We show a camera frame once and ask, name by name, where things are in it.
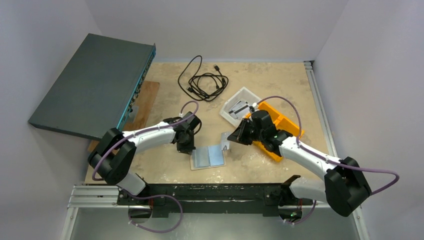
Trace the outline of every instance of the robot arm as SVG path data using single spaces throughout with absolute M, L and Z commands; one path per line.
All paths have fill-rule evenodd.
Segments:
M 127 190 L 132 195 L 138 195 L 147 187 L 146 182 L 130 171 L 134 155 L 163 144 L 176 144 L 177 151 L 191 154 L 195 148 L 194 129 L 201 123 L 200 119 L 188 112 L 183 119 L 187 121 L 167 127 L 181 121 L 181 117 L 167 118 L 153 127 L 121 132 L 112 128 L 106 132 L 94 151 L 88 157 L 88 163 L 95 168 L 105 153 L 119 141 L 127 138 L 110 153 L 100 164 L 97 173 L 109 185 L 117 185 Z
M 327 202 L 335 212 L 344 217 L 349 216 L 370 196 L 370 186 L 361 171 L 327 162 L 330 160 L 359 167 L 353 158 L 342 160 L 299 142 L 301 148 L 295 136 L 276 128 L 267 111 L 251 109 L 251 112 L 251 117 L 243 119 L 228 137 L 229 141 L 244 145 L 259 141 L 266 150 L 299 163 L 322 180 L 308 180 L 307 183 L 302 181 L 300 176 L 294 177 L 288 183 L 287 195 Z

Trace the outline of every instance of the metal component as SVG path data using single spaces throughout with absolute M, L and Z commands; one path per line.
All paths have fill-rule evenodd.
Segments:
M 116 205 L 118 199 L 116 186 L 73 186 L 69 198 L 68 208 L 122 208 Z M 149 206 L 132 206 L 133 208 L 146 208 Z
M 228 141 L 228 136 L 231 134 L 230 131 L 226 131 L 221 133 L 221 150 L 229 150 L 230 149 L 230 141 Z
M 72 231 L 75 225 L 76 216 L 78 214 L 78 207 L 70 207 L 67 209 L 65 223 L 63 224 L 62 234 L 60 240 L 70 240 Z

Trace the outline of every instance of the white plastic tray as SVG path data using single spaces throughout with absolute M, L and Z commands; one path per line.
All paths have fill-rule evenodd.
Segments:
M 228 99 L 224 103 L 224 105 L 221 108 L 221 111 L 219 111 L 219 114 L 227 120 L 229 123 L 231 123 L 234 127 L 238 127 L 241 119 L 234 119 L 230 114 L 230 109 L 239 101 L 245 101 L 249 105 L 252 105 L 253 103 L 257 103 L 261 100 L 258 96 L 256 96 L 253 92 L 251 92 L 246 87 L 242 87 L 238 92 L 236 92 L 232 97 Z

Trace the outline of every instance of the orange tray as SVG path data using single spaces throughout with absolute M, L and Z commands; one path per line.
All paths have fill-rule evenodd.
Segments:
M 275 110 L 275 108 L 269 105 L 266 101 L 259 103 L 257 106 L 257 109 L 265 110 L 269 113 L 269 115 L 271 116 L 272 122 L 275 124 L 277 130 L 285 130 L 293 134 L 293 136 L 297 136 L 299 134 L 299 126 L 296 125 L 294 122 L 292 122 L 290 119 L 288 119 L 286 116 L 284 116 L 283 114 Z M 251 114 L 248 113 L 246 115 L 246 118 L 249 118 L 250 116 Z M 304 133 L 305 131 L 302 130 L 300 137 L 302 137 Z M 282 156 L 278 156 L 277 154 L 266 150 L 264 145 L 262 145 L 260 141 L 254 141 L 253 144 L 258 146 L 262 151 L 266 153 L 266 155 L 270 156 L 276 162 L 280 162 L 281 160 L 283 160 Z

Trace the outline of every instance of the table surface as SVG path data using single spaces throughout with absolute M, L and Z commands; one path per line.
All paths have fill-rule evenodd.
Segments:
M 181 78 L 184 88 L 196 71 L 193 63 Z M 212 102 L 199 102 L 197 116 L 202 120 L 202 129 L 195 136 L 195 146 L 210 146 L 220 143 L 221 133 L 234 131 L 235 127 L 221 115 L 223 104 L 242 87 L 248 88 L 260 98 L 279 95 L 289 99 L 299 111 L 304 135 L 301 141 L 317 150 L 328 153 L 323 129 L 314 102 L 313 94 L 303 63 L 253 63 L 221 62 L 203 63 L 199 74 L 215 73 L 217 64 L 223 75 L 229 78 L 228 87 Z M 159 82 L 160 88 L 147 120 L 152 126 L 165 118 L 178 116 L 184 103 L 191 100 L 178 86 L 177 78 L 186 67 L 186 62 L 153 63 L 146 80 Z M 213 92 L 215 83 L 202 79 L 200 87 Z M 280 113 L 297 123 L 296 114 L 280 99 L 267 101 Z M 214 168 L 191 170 L 190 156 L 177 152 L 176 145 L 166 144 L 137 154 L 130 170 L 142 176 L 147 183 L 282 183 L 292 175 L 306 179 L 317 179 L 312 172 L 289 159 L 275 162 L 257 146 L 231 143 L 226 153 L 226 165 Z M 92 181 L 93 169 L 88 168 L 85 183 Z

